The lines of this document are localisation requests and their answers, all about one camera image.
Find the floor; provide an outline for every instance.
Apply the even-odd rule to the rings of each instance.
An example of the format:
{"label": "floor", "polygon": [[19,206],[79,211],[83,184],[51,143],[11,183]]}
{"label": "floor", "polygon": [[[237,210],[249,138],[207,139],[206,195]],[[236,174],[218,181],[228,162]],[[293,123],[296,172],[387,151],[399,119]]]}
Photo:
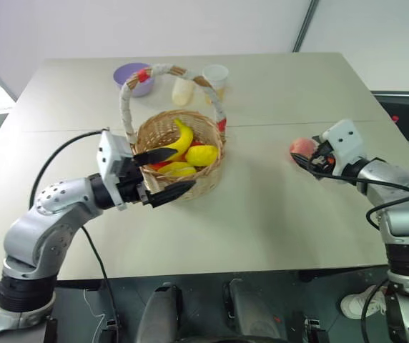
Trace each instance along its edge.
{"label": "floor", "polygon": [[[166,277],[136,277],[112,280],[119,317],[123,324],[122,342],[133,342],[144,306],[150,294],[164,282],[181,288],[184,312],[180,337],[232,335],[225,324],[222,284],[234,278],[249,282],[264,299],[273,316],[280,319],[282,338],[292,339],[293,328],[287,324],[294,311],[319,319],[328,331],[330,342],[361,343],[358,320],[340,314],[339,301],[349,293],[362,292],[385,277],[385,267],[361,269],[300,282],[296,272],[252,272],[229,274],[196,274]],[[54,317],[59,320],[59,343],[91,342],[99,318],[94,318],[79,289],[57,288]],[[87,292],[95,314],[111,309],[107,292]],[[372,342],[389,343],[385,317],[379,313],[368,318],[368,334]]]}

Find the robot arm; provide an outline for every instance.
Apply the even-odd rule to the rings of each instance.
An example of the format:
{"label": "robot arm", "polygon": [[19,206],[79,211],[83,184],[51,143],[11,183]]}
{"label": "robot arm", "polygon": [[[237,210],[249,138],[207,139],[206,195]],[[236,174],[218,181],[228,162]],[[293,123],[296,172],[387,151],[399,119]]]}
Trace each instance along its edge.
{"label": "robot arm", "polygon": [[[374,206],[409,197],[409,192],[402,189],[352,181],[357,178],[409,187],[409,170],[380,159],[367,160],[362,138],[350,120],[338,122],[315,139],[320,145],[311,159],[297,154],[293,158],[317,178],[349,178],[346,181]],[[390,267],[385,296],[389,334],[394,342],[409,342],[409,202],[386,207],[377,214]]]}
{"label": "robot arm", "polygon": [[48,317],[55,300],[56,276],[82,225],[105,209],[125,209],[126,202],[157,207],[193,186],[194,182],[177,182],[156,194],[145,188],[139,167],[163,161],[175,152],[156,149],[132,156],[124,137],[103,131],[97,154],[99,174],[57,182],[41,192],[4,240],[0,342],[43,342],[51,334],[53,322]]}

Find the tabletop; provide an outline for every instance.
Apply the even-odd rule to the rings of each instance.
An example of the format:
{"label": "tabletop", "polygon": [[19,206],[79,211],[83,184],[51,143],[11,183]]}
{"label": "tabletop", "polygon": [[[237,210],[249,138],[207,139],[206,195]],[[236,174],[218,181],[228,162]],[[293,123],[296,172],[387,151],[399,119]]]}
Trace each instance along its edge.
{"label": "tabletop", "polygon": [[[172,63],[197,73],[208,64],[225,65],[230,70],[224,100],[229,126],[387,119],[336,53],[46,60],[11,114],[19,116],[22,131],[121,129],[119,88],[112,74],[133,61]],[[157,77],[151,94],[133,99],[134,128],[177,108],[171,101],[173,83],[173,76]],[[199,89],[186,108],[212,116]]]}
{"label": "tabletop", "polygon": [[[123,212],[110,209],[88,223],[109,277],[386,263],[379,233],[365,221],[371,207],[366,198],[350,185],[315,180],[288,155],[294,138],[333,124],[229,127],[222,180],[209,194],[157,209],[141,204]],[[19,125],[8,116],[0,130],[0,275],[4,235],[28,209],[38,170],[61,143],[83,132],[22,132]],[[356,127],[369,157],[409,167],[409,143],[394,123],[357,121]],[[39,189],[97,172],[98,141],[92,136],[66,148]],[[78,232],[59,279],[101,277]]]}

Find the basket handle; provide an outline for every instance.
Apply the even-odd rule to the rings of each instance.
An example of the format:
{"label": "basket handle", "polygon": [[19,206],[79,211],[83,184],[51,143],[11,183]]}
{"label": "basket handle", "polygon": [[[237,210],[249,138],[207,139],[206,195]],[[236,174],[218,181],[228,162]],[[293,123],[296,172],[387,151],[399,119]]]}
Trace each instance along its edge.
{"label": "basket handle", "polygon": [[203,91],[211,99],[211,103],[214,107],[215,121],[217,123],[217,127],[219,128],[221,137],[223,138],[225,135],[225,127],[227,126],[227,116],[225,115],[219,98],[217,97],[217,94],[212,88],[211,84],[203,76],[192,71],[179,68],[174,64],[154,64],[151,67],[143,68],[137,73],[133,73],[133,75],[130,76],[120,90],[120,112],[122,115],[122,123],[130,143],[136,144],[137,142],[137,136],[132,125],[132,113],[129,108],[132,90],[135,88],[138,82],[144,82],[150,77],[165,74],[171,74],[184,80],[194,81],[198,86],[202,87]]}

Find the white sneaker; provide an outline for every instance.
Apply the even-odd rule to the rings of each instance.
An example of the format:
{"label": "white sneaker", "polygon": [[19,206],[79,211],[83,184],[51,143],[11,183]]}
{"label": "white sneaker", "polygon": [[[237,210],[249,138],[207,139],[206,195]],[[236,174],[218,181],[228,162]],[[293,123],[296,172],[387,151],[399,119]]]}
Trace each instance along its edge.
{"label": "white sneaker", "polygon": [[[369,286],[363,293],[350,294],[341,300],[341,312],[345,315],[345,317],[351,319],[361,318],[365,300],[368,298],[374,287],[375,286]],[[371,302],[368,305],[367,317],[378,311],[383,315],[385,314],[384,294],[380,290],[376,292],[375,296],[373,299],[371,299]]]}

